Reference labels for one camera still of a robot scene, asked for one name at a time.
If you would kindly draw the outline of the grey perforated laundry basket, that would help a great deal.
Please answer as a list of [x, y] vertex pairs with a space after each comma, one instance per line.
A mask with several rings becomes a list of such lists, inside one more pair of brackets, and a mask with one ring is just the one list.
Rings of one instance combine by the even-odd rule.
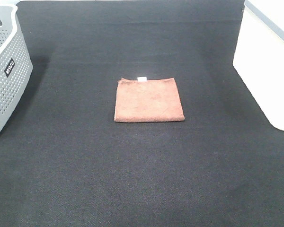
[[16, 5], [0, 4], [0, 132], [18, 105], [33, 70], [17, 10]]

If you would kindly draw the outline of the brown towel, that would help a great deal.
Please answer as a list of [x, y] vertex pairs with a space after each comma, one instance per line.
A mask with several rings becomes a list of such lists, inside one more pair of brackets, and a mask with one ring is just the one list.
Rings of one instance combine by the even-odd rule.
[[178, 122], [185, 119], [174, 78], [118, 81], [115, 122]]

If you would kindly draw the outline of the black table mat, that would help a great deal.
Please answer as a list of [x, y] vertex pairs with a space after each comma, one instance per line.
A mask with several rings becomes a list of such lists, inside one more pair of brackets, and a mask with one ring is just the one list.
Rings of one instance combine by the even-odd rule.
[[[284, 131], [233, 68], [241, 0], [24, 1], [33, 64], [0, 133], [0, 227], [284, 227]], [[183, 122], [116, 123], [121, 78]]]

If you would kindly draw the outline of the white plastic bin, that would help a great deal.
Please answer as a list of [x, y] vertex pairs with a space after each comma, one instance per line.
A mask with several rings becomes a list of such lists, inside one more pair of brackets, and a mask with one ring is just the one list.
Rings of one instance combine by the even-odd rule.
[[284, 0], [246, 0], [233, 66], [264, 115], [284, 131]]

